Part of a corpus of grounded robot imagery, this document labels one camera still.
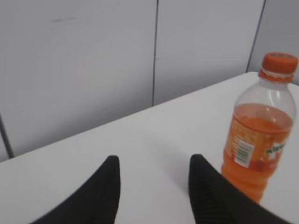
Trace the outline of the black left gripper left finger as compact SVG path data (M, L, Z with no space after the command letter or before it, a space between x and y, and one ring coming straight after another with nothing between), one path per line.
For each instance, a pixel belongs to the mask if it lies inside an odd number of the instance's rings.
M113 224L120 194L120 161L110 155L80 188L33 223Z

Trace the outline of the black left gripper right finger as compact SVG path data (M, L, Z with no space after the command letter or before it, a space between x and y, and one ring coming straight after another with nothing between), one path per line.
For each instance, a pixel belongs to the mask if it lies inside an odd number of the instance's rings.
M197 224L285 224L245 196L200 154L189 164L189 199Z

